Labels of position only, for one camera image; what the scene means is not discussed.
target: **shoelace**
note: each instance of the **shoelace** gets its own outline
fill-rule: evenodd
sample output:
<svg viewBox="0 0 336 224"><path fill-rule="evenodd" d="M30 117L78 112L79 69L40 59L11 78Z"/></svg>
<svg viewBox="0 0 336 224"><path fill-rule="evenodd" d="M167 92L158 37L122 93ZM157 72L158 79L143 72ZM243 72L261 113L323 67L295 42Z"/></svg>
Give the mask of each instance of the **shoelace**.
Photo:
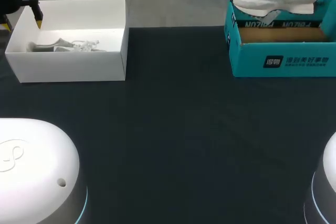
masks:
<svg viewBox="0 0 336 224"><path fill-rule="evenodd" d="M91 52L92 48L96 48L99 44L99 40L96 41L84 41L84 40L74 40L71 43L81 42L82 44L75 44L74 51L77 52Z"/></svg>

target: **blue light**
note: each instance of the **blue light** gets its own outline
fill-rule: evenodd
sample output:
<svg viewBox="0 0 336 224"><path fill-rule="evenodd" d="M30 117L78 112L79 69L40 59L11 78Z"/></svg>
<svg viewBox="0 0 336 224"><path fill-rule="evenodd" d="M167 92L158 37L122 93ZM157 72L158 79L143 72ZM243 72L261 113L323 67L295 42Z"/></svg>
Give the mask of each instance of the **blue light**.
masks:
<svg viewBox="0 0 336 224"><path fill-rule="evenodd" d="M84 211L85 211L87 202L88 202L88 187L86 187L86 199L85 199L85 204L84 204L83 210L82 210L82 212L80 213L80 216L79 216L78 220L75 222L75 224L78 224L79 221L80 221L80 218L82 218L82 215L83 215L83 213L84 213Z"/></svg>

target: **black table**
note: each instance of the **black table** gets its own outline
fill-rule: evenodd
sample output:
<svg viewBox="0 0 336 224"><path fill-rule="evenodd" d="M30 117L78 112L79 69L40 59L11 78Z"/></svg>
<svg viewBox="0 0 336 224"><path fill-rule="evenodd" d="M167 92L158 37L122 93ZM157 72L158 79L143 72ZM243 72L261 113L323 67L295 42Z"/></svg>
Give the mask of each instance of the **black table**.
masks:
<svg viewBox="0 0 336 224"><path fill-rule="evenodd" d="M2 51L0 117L71 137L93 223L303 224L336 79L234 78L223 31L131 29L125 82L20 84Z"/></svg>

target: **white box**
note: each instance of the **white box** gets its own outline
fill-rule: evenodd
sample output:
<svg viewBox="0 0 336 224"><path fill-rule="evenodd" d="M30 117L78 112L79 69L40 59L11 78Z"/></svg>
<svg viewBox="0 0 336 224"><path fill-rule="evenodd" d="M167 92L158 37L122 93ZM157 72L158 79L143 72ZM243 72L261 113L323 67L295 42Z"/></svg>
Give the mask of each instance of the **white box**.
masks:
<svg viewBox="0 0 336 224"><path fill-rule="evenodd" d="M128 25L125 0L40 1L44 19L38 29L25 7L6 49L20 82L125 80ZM29 42L52 44L62 38L98 40L106 52L27 52Z"/></svg>

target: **cardboard box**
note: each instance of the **cardboard box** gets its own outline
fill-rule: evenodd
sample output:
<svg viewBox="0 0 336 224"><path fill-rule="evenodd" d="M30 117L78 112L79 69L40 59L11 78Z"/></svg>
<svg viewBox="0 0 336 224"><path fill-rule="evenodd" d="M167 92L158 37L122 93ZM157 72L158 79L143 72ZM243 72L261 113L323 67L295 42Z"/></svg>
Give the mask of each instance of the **cardboard box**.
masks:
<svg viewBox="0 0 336 224"><path fill-rule="evenodd" d="M38 29L25 7L6 49L20 82L125 80L128 26L125 0L40 1L44 14ZM29 42L52 44L62 38L98 40L106 52L27 52Z"/></svg>
<svg viewBox="0 0 336 224"><path fill-rule="evenodd" d="M336 0L312 15L281 14L270 24L228 4L225 38L236 77L336 76Z"/></svg>

